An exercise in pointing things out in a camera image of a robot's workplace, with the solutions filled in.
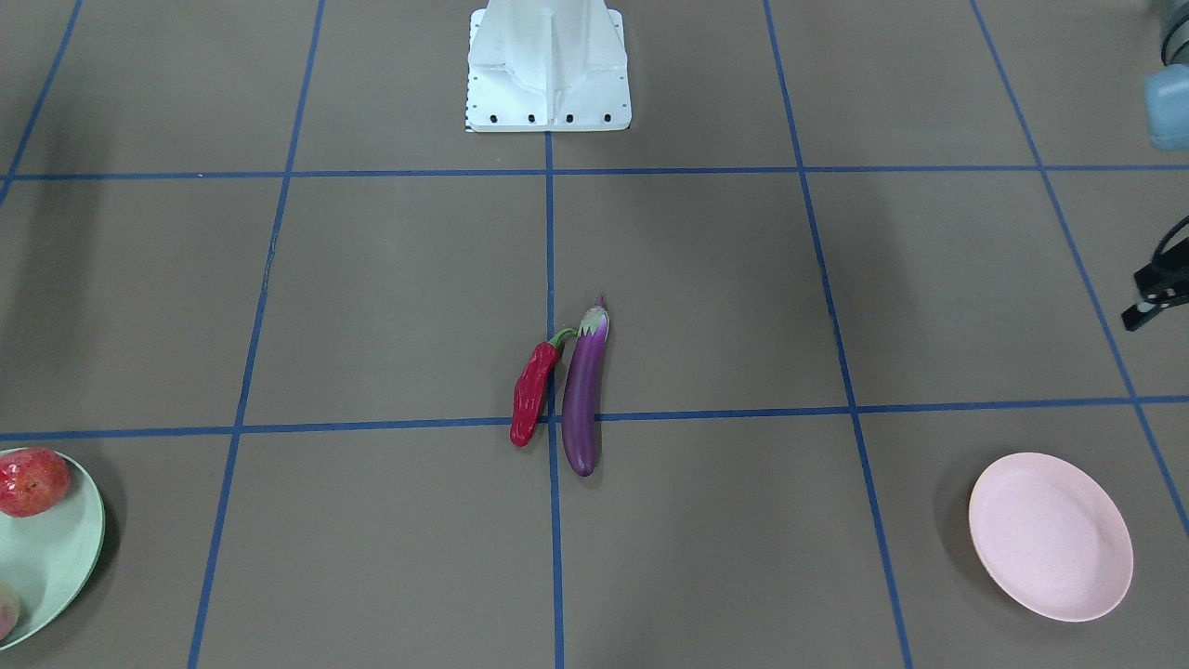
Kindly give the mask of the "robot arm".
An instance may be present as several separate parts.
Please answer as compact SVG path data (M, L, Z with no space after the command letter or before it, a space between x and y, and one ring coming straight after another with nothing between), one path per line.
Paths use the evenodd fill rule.
M1143 80L1149 139L1155 149L1188 149L1188 4L1156 1L1162 68Z

